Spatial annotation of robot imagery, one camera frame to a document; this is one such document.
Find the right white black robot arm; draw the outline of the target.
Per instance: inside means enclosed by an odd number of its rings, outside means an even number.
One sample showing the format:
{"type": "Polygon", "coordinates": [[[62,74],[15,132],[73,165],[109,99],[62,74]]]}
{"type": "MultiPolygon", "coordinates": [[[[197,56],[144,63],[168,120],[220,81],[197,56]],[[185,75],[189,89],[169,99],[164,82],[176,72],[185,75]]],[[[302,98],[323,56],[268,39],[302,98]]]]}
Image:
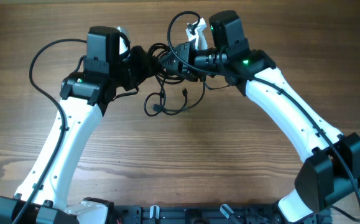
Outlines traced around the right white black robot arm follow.
{"type": "Polygon", "coordinates": [[[188,41],[168,44],[159,57],[166,75],[196,81],[221,75],[260,106],[293,144],[302,162],[295,188],[277,204],[283,222],[298,223],[350,194],[360,212],[360,136],[344,135],[288,84],[275,62],[252,50],[233,10],[187,26],[188,41]]]}

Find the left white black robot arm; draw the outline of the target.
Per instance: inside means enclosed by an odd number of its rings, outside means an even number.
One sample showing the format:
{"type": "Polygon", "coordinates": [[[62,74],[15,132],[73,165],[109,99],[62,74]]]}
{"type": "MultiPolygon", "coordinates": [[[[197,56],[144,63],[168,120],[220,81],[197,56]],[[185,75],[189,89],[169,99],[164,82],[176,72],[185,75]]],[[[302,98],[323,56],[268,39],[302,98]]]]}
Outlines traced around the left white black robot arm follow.
{"type": "Polygon", "coordinates": [[[154,61],[140,46],[131,46],[121,28],[93,26],[86,54],[63,79],[57,116],[28,176],[13,197],[0,196],[0,223],[121,223],[108,200],[86,198],[67,204],[70,184],[85,145],[108,105],[136,95],[154,74],[154,61]]]}

